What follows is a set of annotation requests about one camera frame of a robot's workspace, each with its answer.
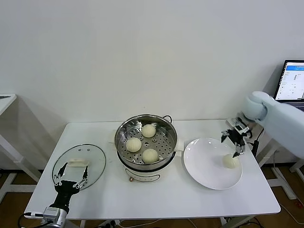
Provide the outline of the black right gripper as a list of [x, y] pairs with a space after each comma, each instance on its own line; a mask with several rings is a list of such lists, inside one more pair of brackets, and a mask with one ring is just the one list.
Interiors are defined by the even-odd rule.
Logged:
[[221, 142], [224, 142], [227, 137], [232, 141], [233, 144], [235, 144], [235, 152], [233, 153], [232, 157], [238, 157], [244, 153], [244, 137], [246, 136], [246, 133], [239, 133], [237, 130], [228, 129], [221, 132]]

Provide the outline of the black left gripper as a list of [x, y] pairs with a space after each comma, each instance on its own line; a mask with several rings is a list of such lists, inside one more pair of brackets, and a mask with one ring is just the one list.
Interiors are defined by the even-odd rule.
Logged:
[[70, 180], [62, 180], [66, 169], [67, 163], [65, 163], [57, 172], [57, 174], [53, 175], [53, 181], [55, 184], [55, 191], [57, 192], [57, 196], [53, 204], [49, 205], [53, 208], [59, 208], [63, 210], [69, 210], [69, 203], [71, 197], [79, 192], [79, 189], [84, 187], [87, 184], [88, 177], [88, 166], [86, 166], [85, 171], [83, 172], [83, 176], [81, 181], [78, 183]]

